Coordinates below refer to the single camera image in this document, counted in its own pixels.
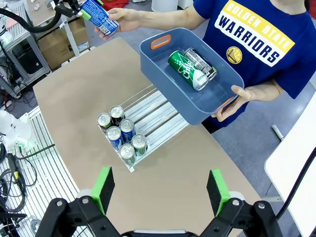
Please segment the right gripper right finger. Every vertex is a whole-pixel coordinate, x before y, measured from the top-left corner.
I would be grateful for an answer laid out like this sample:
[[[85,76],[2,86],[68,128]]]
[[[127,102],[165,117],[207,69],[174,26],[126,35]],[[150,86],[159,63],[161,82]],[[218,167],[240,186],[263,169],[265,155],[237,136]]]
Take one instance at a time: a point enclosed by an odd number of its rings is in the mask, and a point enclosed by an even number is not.
[[[206,188],[215,217],[202,237],[227,237],[233,229],[243,230],[247,237],[283,236],[270,203],[259,200],[250,205],[231,197],[219,169],[210,170]]]

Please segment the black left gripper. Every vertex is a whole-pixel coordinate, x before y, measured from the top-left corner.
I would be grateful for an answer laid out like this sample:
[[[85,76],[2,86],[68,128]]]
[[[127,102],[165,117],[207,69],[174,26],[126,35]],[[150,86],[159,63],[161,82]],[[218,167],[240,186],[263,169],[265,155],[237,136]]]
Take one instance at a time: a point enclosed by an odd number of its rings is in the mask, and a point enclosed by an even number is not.
[[[100,5],[104,3],[101,0],[97,0]],[[54,10],[61,15],[72,17],[78,14],[85,20],[90,20],[91,16],[84,10],[81,10],[81,6],[77,0],[55,0]]]

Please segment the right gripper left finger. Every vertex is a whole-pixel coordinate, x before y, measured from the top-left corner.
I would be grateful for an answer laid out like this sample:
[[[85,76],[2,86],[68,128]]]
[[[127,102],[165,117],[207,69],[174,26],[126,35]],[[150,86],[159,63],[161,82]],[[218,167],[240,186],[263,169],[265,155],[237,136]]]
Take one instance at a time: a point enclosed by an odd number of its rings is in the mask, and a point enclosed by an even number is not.
[[[37,237],[71,237],[78,227],[87,227],[94,237],[119,237],[106,216],[114,191],[112,168],[103,167],[89,195],[67,202],[55,198],[49,203],[37,230]]]

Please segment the person's left hand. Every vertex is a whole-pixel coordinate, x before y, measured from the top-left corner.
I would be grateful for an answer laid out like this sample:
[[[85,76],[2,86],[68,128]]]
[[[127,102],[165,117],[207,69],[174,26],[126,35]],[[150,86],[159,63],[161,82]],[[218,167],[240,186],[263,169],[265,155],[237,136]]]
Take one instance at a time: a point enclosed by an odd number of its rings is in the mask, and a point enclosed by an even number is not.
[[[223,122],[228,117],[235,114],[242,105],[255,98],[255,87],[251,86],[247,88],[241,88],[240,86],[233,85],[231,89],[237,95],[236,100],[230,105],[211,115],[212,118],[216,118],[219,122]]]

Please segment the person's right hand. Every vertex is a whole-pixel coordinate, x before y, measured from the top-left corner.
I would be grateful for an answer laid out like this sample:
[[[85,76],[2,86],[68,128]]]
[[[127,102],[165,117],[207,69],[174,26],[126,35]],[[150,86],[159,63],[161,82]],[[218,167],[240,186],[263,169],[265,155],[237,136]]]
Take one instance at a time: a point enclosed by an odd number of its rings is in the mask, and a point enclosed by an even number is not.
[[[128,8],[113,8],[108,11],[109,19],[118,22],[118,28],[110,35],[105,35],[98,27],[94,31],[99,33],[100,38],[107,40],[120,32],[136,30],[140,27],[140,11]]]

